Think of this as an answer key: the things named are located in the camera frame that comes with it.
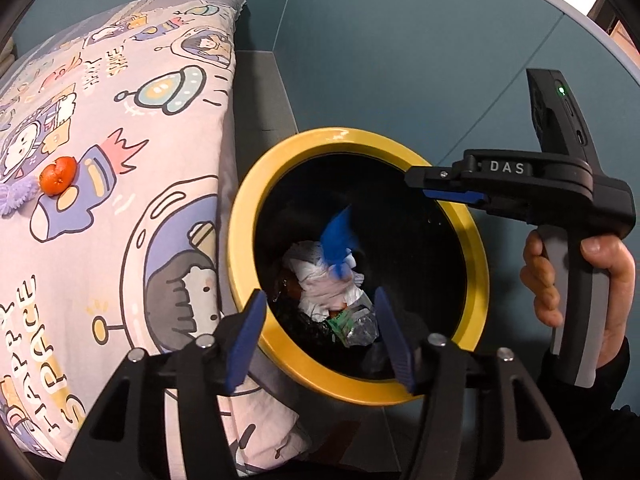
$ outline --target gripper handle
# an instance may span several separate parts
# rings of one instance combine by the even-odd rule
[[[556,270],[559,310],[564,317],[553,331],[550,348],[558,356],[556,376],[567,384],[590,388],[607,319],[609,273],[594,269],[582,257],[580,242],[589,236],[587,232],[543,225],[538,233]]]

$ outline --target hand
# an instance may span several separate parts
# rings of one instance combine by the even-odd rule
[[[543,243],[537,231],[530,232],[524,247],[525,266],[520,271],[522,283],[535,294],[533,306],[538,319],[547,326],[562,325],[558,310],[560,295],[555,288],[556,271],[542,254]],[[626,320],[631,311],[636,284],[636,263],[625,245],[614,235],[586,238],[582,256],[593,267],[610,273],[609,308],[598,367],[610,362],[625,338]]]

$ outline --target silver bolt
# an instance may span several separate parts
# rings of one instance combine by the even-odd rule
[[[132,363],[137,363],[139,361],[142,361],[142,359],[145,358],[146,352],[144,351],[144,349],[142,348],[134,348],[132,350],[129,350],[129,353],[127,354],[127,359],[129,359],[129,361],[131,361]]]
[[[447,338],[436,332],[430,333],[427,341],[433,346],[444,346],[447,344]]]
[[[211,348],[215,342],[216,338],[211,334],[202,334],[196,339],[196,345],[200,348]]]
[[[498,351],[496,353],[498,355],[498,359],[502,359],[503,361],[513,361],[513,358],[515,357],[513,355],[513,351],[510,348],[498,348]]]

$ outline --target cartoon print bedding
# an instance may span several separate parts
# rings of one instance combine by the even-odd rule
[[[0,81],[0,182],[62,155],[78,161],[63,194],[0,219],[0,417],[23,450],[46,457],[64,459],[130,348],[179,349],[229,312],[244,0],[167,1],[123,6]],[[306,449],[296,413],[251,378],[219,402],[241,475]],[[172,478],[183,478],[174,392],[167,433]]]

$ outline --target mattress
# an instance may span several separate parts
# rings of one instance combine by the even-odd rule
[[[138,0],[57,34],[0,80],[0,186],[78,162],[65,192],[0,219],[0,418],[23,450],[64,460],[131,348],[180,349],[235,311],[225,236],[243,4]],[[306,449],[296,413],[251,377],[219,404],[239,474]],[[183,478],[175,392],[166,406]]]

